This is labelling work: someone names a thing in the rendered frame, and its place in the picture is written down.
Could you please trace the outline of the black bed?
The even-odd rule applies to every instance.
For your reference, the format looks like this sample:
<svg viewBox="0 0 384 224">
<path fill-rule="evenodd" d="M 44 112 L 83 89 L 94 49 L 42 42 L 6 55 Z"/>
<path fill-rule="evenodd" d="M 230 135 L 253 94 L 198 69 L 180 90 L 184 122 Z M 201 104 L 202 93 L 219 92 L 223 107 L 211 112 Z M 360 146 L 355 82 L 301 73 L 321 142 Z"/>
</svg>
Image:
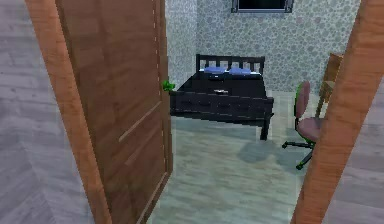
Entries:
<svg viewBox="0 0 384 224">
<path fill-rule="evenodd" d="M 261 127 L 268 138 L 274 98 L 266 94 L 264 56 L 196 55 L 196 73 L 178 90 L 170 91 L 170 115 Z M 206 67 L 224 67 L 223 74 L 204 73 Z M 251 75 L 231 75 L 231 68 L 246 68 Z M 227 90 L 217 94 L 214 90 Z"/>
</svg>

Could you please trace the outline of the brown wooden room door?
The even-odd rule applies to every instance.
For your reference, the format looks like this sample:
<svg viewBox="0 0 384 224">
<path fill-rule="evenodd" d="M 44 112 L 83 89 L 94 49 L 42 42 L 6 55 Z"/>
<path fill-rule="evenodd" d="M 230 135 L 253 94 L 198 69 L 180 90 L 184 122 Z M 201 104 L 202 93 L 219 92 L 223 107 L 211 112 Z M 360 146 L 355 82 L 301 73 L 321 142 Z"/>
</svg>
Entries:
<svg viewBox="0 0 384 224">
<path fill-rule="evenodd" d="M 56 0 L 112 224 L 146 224 L 172 171 L 165 0 Z"/>
</svg>

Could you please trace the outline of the dark framed window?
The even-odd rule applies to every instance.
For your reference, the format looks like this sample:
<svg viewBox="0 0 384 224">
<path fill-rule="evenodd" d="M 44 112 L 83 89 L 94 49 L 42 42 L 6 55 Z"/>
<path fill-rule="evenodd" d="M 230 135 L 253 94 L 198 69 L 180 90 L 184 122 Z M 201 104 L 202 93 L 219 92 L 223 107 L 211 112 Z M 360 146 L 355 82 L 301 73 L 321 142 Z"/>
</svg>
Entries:
<svg viewBox="0 0 384 224">
<path fill-rule="evenodd" d="M 294 0 L 232 0 L 232 13 L 291 13 Z"/>
</svg>

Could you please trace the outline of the brown wooden desk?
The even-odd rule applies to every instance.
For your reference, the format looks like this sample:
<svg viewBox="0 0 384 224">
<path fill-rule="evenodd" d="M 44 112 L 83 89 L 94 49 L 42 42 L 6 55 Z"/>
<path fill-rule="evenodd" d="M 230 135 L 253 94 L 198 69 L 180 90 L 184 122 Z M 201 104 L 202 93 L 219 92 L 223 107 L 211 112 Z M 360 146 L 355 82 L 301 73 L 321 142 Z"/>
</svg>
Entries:
<svg viewBox="0 0 384 224">
<path fill-rule="evenodd" d="M 342 60 L 342 54 L 331 53 L 329 56 L 323 81 L 319 90 L 320 99 L 316 108 L 316 117 L 320 116 L 323 104 L 328 103 L 330 100 Z"/>
</svg>

